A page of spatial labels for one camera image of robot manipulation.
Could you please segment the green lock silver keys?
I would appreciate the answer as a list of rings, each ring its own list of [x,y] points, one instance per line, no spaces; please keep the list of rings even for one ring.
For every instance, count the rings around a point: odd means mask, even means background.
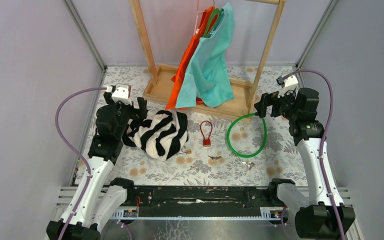
[[[252,162],[252,161],[243,161],[242,162],[245,166],[247,166],[248,170],[251,170],[254,166],[255,166],[255,163]]]

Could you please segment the red cable lock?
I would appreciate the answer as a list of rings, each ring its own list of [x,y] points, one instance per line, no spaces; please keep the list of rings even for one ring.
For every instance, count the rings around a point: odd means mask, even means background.
[[[213,133],[213,124],[208,121],[204,120],[200,124],[200,132],[202,135],[202,145],[204,147],[210,147],[211,146],[211,135]]]

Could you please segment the brass padlock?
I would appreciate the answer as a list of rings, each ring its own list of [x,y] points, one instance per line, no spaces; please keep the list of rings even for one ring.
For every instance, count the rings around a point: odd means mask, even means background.
[[[181,156],[181,155],[189,155],[192,153],[192,150],[191,149],[188,149],[188,150],[184,150],[184,151],[180,151],[178,152],[176,155],[177,156]]]

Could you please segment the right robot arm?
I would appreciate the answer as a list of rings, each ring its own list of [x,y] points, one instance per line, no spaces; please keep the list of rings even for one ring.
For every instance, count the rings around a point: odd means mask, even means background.
[[[273,206],[285,204],[300,238],[344,240],[356,215],[345,205],[335,184],[327,156],[326,127],[316,119],[318,104],[319,92],[311,88],[264,93],[254,104],[260,118],[272,107],[271,117],[288,120],[308,184],[305,197],[292,180],[273,179],[274,188],[267,191],[266,198]]]

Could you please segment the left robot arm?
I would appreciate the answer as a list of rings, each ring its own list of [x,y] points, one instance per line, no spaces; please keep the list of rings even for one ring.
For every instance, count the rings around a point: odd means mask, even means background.
[[[50,240],[98,240],[116,209],[135,200],[134,182],[120,177],[110,182],[102,199],[99,194],[124,146],[122,136],[129,121],[147,116],[147,100],[138,97],[138,107],[134,107],[115,93],[104,93],[104,99],[106,105],[96,112],[88,158],[81,158],[86,171],[60,219],[48,223],[46,234]]]

